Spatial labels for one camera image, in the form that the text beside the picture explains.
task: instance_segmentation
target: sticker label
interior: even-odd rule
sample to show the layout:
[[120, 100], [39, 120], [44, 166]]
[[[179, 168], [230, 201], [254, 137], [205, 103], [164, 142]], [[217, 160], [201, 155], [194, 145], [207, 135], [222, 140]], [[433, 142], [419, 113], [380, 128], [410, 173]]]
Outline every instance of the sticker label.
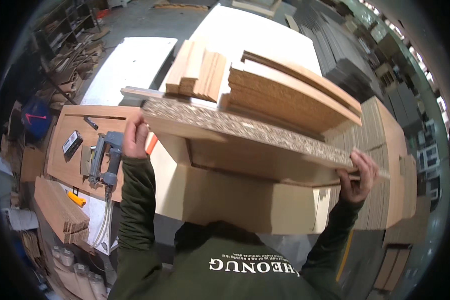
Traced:
[[63, 154], [68, 151], [76, 139], [78, 139], [77, 131], [73, 131], [72, 135], [70, 135], [70, 137], [65, 141], [65, 144], [62, 146]]

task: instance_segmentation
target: stack of gray boards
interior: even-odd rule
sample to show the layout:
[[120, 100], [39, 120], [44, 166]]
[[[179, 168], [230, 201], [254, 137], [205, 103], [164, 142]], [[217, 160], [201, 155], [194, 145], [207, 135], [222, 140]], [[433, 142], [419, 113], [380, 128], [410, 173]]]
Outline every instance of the stack of gray boards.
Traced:
[[300, 32], [313, 41], [322, 76], [360, 103], [372, 96], [383, 99], [368, 55], [354, 35], [340, 26], [345, 20], [317, 0], [294, 0], [292, 5]]
[[416, 135], [422, 130], [423, 125], [417, 100], [405, 82], [386, 94], [383, 103], [400, 124], [405, 136]]

